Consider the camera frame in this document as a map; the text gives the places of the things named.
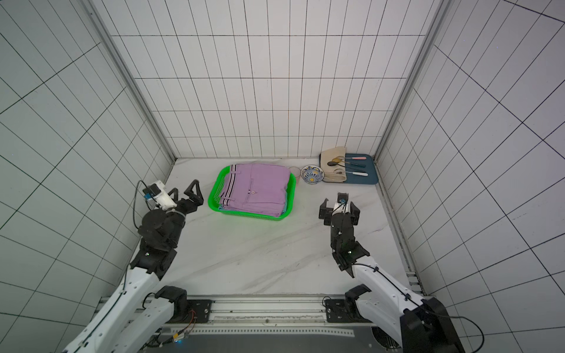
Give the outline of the purple pants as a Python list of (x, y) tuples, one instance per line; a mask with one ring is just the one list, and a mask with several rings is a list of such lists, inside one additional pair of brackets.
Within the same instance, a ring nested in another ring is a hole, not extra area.
[(219, 206), (222, 210), (278, 218), (287, 210), (290, 170), (284, 166), (244, 163), (229, 167)]

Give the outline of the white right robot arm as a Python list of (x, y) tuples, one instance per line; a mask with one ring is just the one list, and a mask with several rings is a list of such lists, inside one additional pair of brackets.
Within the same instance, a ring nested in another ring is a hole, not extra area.
[(330, 228), (333, 259), (358, 284), (345, 294), (350, 318), (373, 323), (404, 352), (463, 352), (444, 305), (393, 278), (356, 240), (359, 218), (360, 210), (348, 194), (339, 193), (333, 206), (326, 199), (319, 207), (319, 219)]

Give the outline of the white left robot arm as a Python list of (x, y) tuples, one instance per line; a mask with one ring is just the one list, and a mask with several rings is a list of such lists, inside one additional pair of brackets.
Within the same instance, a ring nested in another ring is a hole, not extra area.
[(137, 227), (139, 250), (118, 288), (65, 352), (138, 352), (160, 347), (162, 342), (153, 336), (163, 325), (189, 327), (197, 321), (186, 290), (161, 281), (177, 256), (187, 215), (204, 203), (200, 183), (194, 180), (184, 198), (176, 188), (166, 191), (161, 181), (145, 186), (143, 192), (155, 207)]

